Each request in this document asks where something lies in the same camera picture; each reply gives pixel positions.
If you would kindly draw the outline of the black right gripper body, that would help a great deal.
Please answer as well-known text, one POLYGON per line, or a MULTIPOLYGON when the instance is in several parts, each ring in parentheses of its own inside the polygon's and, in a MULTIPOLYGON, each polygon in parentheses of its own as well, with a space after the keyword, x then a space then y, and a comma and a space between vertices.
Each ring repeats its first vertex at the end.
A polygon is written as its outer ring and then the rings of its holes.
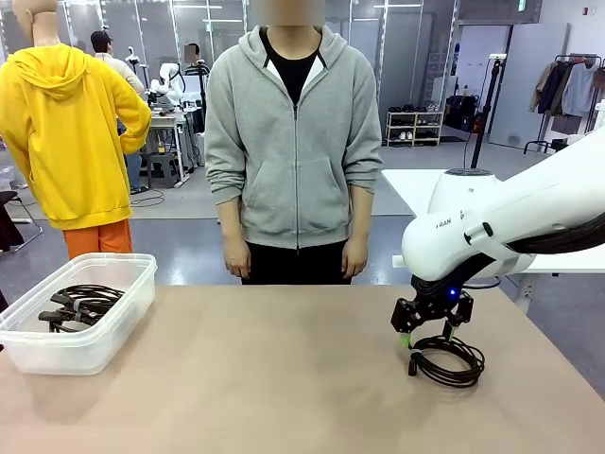
POLYGON ((463 280, 455 277, 426 281, 413 275, 411 285, 416 291, 413 300, 415 310, 422 317, 444 317, 458 304, 463 284, 463 280))

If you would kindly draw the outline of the black cable gray tie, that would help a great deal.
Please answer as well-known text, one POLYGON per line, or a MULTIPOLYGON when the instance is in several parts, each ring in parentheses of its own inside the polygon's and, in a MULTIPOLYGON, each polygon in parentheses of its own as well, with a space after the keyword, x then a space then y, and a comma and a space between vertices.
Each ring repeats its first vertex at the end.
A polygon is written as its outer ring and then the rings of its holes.
POLYGON ((73 312, 107 313, 123 296, 123 290, 101 285, 74 285, 54 293, 50 301, 73 312))

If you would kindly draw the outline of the person's right forearm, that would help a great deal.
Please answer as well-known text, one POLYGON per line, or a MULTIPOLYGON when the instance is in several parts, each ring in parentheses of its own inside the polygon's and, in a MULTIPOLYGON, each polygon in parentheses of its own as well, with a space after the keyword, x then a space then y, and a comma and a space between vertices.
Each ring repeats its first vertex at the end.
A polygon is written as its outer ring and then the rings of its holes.
POLYGON ((240 220, 240 198, 219 204, 217 208, 223 239, 226 242, 242 241, 243 230, 240 220))

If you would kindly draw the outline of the person's left forearm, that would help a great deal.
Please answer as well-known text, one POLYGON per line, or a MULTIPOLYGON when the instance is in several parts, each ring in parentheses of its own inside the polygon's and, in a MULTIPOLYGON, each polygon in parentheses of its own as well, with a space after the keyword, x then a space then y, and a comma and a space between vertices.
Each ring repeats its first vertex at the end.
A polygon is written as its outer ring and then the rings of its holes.
POLYGON ((363 187, 351 185, 352 237, 367 241, 372 222, 373 193, 363 187))

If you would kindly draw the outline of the person's right hand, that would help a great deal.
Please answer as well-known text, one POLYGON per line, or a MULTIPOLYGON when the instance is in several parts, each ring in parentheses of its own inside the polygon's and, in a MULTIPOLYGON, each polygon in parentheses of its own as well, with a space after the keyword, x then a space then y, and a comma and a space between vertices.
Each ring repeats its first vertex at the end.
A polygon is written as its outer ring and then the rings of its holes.
POLYGON ((231 275, 248 279, 251 270, 251 254, 248 244, 240 237, 224 241, 224 261, 231 275))

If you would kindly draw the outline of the large white table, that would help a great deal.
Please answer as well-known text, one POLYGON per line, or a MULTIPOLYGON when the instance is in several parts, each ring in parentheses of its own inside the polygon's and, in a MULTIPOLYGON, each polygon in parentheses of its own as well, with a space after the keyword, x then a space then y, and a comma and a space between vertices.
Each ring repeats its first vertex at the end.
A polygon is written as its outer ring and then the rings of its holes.
MULTIPOLYGON (((414 216, 427 212, 434 187, 444 169, 386 169, 382 176, 414 216)), ((552 255, 537 255, 524 271, 513 274, 605 273, 605 244, 593 249, 552 255)))

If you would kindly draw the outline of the black trousers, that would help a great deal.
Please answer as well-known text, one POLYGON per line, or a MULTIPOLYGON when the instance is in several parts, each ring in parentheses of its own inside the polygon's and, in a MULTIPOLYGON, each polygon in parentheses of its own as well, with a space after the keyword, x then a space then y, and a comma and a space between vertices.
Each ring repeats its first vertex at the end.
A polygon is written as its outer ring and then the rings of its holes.
POLYGON ((243 285, 350 285, 342 270, 345 241, 297 250, 249 243, 251 269, 243 285))

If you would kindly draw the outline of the white shoe rack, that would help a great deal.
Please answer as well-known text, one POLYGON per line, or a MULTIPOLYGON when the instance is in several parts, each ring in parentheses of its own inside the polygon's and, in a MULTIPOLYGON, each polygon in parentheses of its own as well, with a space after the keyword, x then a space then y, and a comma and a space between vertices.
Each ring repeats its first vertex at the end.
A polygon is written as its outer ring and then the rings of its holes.
POLYGON ((436 146, 441 141, 443 112, 387 112, 384 142, 388 147, 436 146))

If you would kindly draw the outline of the black tripod pole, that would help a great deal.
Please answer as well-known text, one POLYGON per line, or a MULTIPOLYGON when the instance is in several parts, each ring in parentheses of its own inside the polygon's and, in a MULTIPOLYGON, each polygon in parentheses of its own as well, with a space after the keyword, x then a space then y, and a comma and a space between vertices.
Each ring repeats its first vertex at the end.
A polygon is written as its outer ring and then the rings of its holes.
POLYGON ((503 67, 503 64, 506 61, 507 56, 508 55, 506 53, 500 53, 500 54, 492 53, 488 58, 488 61, 493 62, 493 67, 492 67, 492 71, 491 71, 491 78, 490 78, 490 84, 488 86, 487 97, 485 99, 485 104, 483 106, 483 110, 480 115, 480 127, 478 129, 477 138, 475 140, 475 147, 474 147, 474 151, 473 151, 473 155, 472 155, 472 159, 471 159, 471 163, 470 163, 471 169, 477 168, 478 159, 479 159, 482 143, 483 143, 486 128, 487 128, 487 123, 488 123, 490 113, 492 110, 493 95, 494 95, 494 91, 495 91, 495 87, 496 87, 496 82, 498 81, 501 69, 503 67))

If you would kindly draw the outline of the black bags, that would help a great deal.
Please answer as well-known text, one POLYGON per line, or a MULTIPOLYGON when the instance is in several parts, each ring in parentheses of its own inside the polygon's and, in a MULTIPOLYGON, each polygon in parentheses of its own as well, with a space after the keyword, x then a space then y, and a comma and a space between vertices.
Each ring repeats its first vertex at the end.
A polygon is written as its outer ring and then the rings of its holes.
POLYGON ((459 131, 478 133, 483 127, 479 96, 449 96, 445 102, 443 124, 459 131))

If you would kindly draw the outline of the gray zip hoodie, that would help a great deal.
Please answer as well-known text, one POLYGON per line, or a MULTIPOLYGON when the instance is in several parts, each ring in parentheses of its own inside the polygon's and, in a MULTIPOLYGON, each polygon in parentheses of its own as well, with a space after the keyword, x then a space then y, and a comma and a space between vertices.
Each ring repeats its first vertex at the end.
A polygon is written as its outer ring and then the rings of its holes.
POLYGON ((244 238, 302 249, 344 241, 349 190, 373 191, 382 161, 376 82, 365 56, 323 27, 298 101, 255 29, 207 83, 206 177, 217 203, 240 200, 244 238))

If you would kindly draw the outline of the orange shorts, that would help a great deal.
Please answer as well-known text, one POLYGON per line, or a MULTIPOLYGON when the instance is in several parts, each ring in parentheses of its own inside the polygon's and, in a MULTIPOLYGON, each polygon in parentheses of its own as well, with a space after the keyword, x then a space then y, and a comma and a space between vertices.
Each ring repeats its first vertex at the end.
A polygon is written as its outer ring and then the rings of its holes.
POLYGON ((63 231, 70 259, 86 253, 132 253, 127 219, 84 229, 63 231))

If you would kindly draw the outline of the clear plastic storage box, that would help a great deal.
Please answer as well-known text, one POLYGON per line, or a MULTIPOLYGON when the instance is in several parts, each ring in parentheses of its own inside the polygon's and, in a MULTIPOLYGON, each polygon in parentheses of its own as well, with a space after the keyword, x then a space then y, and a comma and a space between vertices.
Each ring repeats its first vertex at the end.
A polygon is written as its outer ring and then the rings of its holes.
POLYGON ((0 313, 0 344, 23 373, 94 375, 110 362, 151 306, 156 270, 150 254, 81 255, 0 313), (73 312, 50 301, 63 288, 88 284, 125 294, 105 314, 73 312))

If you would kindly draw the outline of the black chair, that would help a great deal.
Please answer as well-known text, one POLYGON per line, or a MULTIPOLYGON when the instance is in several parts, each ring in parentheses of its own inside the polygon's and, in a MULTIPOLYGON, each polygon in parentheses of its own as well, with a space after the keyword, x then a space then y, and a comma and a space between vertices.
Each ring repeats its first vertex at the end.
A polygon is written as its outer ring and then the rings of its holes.
POLYGON ((4 190, 0 191, 0 253, 16 253, 23 249, 34 239, 39 237, 43 233, 43 228, 39 223, 31 216, 27 206, 23 203, 23 200, 16 191, 4 190), (27 214, 27 218, 22 220, 13 220, 6 210, 6 205, 9 202, 18 202, 22 209, 27 214), (32 223, 36 228, 37 232, 29 239, 24 239, 23 235, 17 228, 17 224, 32 223))

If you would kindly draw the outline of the pale mannequin head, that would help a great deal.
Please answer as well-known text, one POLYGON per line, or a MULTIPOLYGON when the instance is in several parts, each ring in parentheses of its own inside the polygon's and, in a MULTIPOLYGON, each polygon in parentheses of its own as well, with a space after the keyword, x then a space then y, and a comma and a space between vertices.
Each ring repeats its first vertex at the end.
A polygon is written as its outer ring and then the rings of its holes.
POLYGON ((20 29, 34 46, 52 46, 61 42, 58 0, 12 0, 11 7, 20 29))

